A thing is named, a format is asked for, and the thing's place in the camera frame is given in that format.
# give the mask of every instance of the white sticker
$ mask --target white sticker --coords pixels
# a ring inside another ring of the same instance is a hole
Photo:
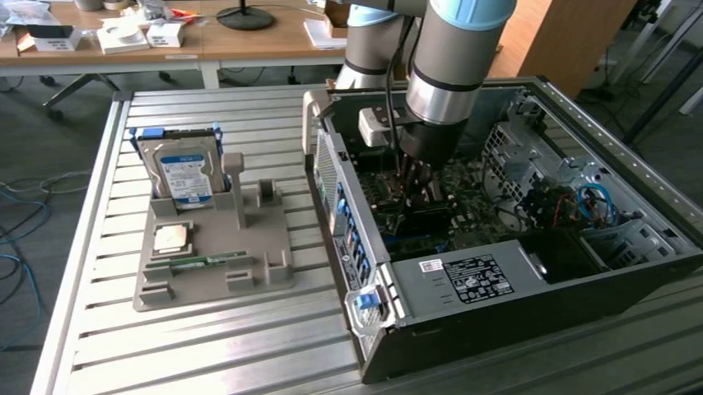
[[[435,272],[442,270],[445,267],[442,265],[442,259],[434,259],[433,261],[421,262],[421,269],[423,273]]]
[[[203,173],[203,155],[167,156],[162,158],[162,166],[171,196],[178,203],[197,205],[213,198],[210,178]]]
[[[166,55],[167,59],[198,59],[198,55]]]

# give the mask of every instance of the gray floor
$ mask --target gray floor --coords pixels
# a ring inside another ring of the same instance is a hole
[[[613,58],[618,58],[626,51],[633,37],[630,33],[619,37],[619,42],[610,53]],[[618,117],[626,128],[634,124],[690,56],[686,49],[678,51],[653,83],[639,89],[641,97],[629,99]],[[259,70],[255,68],[231,75],[247,82],[253,81],[258,74]],[[257,85],[285,85],[287,74],[286,67],[270,68]],[[114,76],[114,80],[123,89],[133,91],[203,88],[198,72],[174,72],[173,76],[177,80],[174,84],[161,81],[155,72]],[[334,71],[331,67],[299,67],[298,76],[305,83],[318,83],[323,82],[325,78],[333,77]],[[71,81],[70,77],[57,77],[57,79],[62,85]],[[674,114],[673,110],[681,106],[702,84],[703,71],[700,70],[651,123],[646,131],[649,137],[638,145],[646,160],[700,204],[703,203],[703,179],[697,170],[701,167],[703,139],[696,137],[698,132],[696,126],[703,109],[697,109],[692,116]],[[58,109],[66,112],[66,121],[55,123],[46,118],[39,103],[57,90],[58,88],[45,87],[37,77],[29,77],[15,92],[0,94],[0,181],[10,182],[26,177],[46,178],[91,167],[110,108],[111,93],[106,86],[93,82],[58,106]],[[615,86],[613,91],[618,93],[622,89]],[[607,103],[607,107],[619,109],[623,100],[626,97],[619,96],[613,103]],[[586,108],[603,123],[609,121],[609,113],[599,105],[586,105]],[[615,130],[614,122],[609,127]],[[26,198],[41,198],[41,196],[29,195]],[[50,222],[21,242],[22,250],[35,268],[42,295],[50,308],[54,306],[59,292],[82,202],[82,193],[55,196],[51,201]],[[14,225],[31,210],[33,207],[0,199],[0,225]],[[0,245],[0,253],[13,253],[7,245]],[[0,276],[3,273],[6,273],[5,268],[0,269]],[[9,281],[0,282],[0,295],[6,295],[10,287]],[[34,322],[35,311],[35,298],[26,284],[18,296],[0,306],[2,342]],[[49,318],[45,317],[42,325],[21,344],[41,345],[47,325]],[[29,392],[39,354],[39,351],[0,353],[0,394],[15,395]]]

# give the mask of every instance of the blue cable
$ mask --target blue cable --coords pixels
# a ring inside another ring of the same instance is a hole
[[[613,205],[611,194],[607,192],[606,187],[603,187],[603,185],[601,184],[585,184],[575,191],[575,200],[579,204],[579,210],[582,211],[583,216],[586,216],[587,218],[591,217],[582,196],[582,190],[589,188],[598,190],[603,194],[603,199],[606,199],[607,210],[611,214],[611,225],[618,225],[618,221],[615,218],[615,206]]]
[[[38,224],[27,231],[25,232],[22,235],[19,236],[15,236],[15,237],[9,237],[6,238],[6,240],[0,241],[0,245],[2,244],[7,244],[13,241],[18,241],[19,239],[22,239],[23,237],[27,237],[33,232],[35,232],[41,226],[43,226],[46,223],[47,223],[47,220],[49,220],[49,216],[51,214],[51,209],[49,208],[49,205],[45,204],[43,202],[39,202],[39,201],[35,201],[35,200],[22,200],[22,199],[18,199],[17,197],[14,197],[13,195],[9,195],[2,189],[0,189],[0,196],[6,197],[11,202],[15,202],[15,203],[27,203],[27,204],[37,204],[38,206],[42,206],[42,208],[45,209],[45,216],[42,217],[41,221],[38,222]]]
[[[35,280],[35,274],[33,273],[33,268],[27,263],[19,259],[15,255],[9,255],[7,253],[0,253],[0,258],[10,259],[18,263],[22,264],[22,268],[25,269],[25,272],[27,273],[29,279],[30,279],[30,285],[33,286],[33,290],[35,291],[35,297],[37,297],[37,320],[35,323],[30,326],[27,331],[18,334],[10,342],[5,343],[5,345],[0,346],[0,352],[6,351],[13,345],[15,345],[25,337],[29,336],[30,333],[41,326],[42,322],[42,303],[41,303],[41,292],[37,288],[37,280]]]

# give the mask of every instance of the office chair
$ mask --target office chair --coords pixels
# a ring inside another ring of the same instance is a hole
[[[171,82],[173,79],[171,79],[171,75],[167,73],[167,72],[159,72],[159,78],[165,81],[165,82]],[[49,77],[49,76],[41,76],[41,81],[42,81],[42,84],[45,84],[46,86],[55,86],[57,85],[57,81],[54,80],[53,77]],[[63,118],[65,118],[65,113],[58,110],[58,109],[54,109],[54,106],[63,100],[66,99],[69,96],[71,96],[74,94],[74,92],[77,92],[81,88],[83,88],[91,81],[99,81],[102,82],[103,84],[106,84],[106,86],[109,86],[109,88],[113,90],[113,91],[119,91],[121,88],[118,87],[118,85],[113,82],[113,80],[109,78],[107,75],[105,74],[83,74],[82,76],[79,76],[74,82],[71,84],[69,84],[69,86],[62,89],[59,91],[59,93],[57,95],[53,96],[53,98],[43,104],[45,108],[47,109],[47,116],[50,119],[55,120],[55,121],[61,121]]]

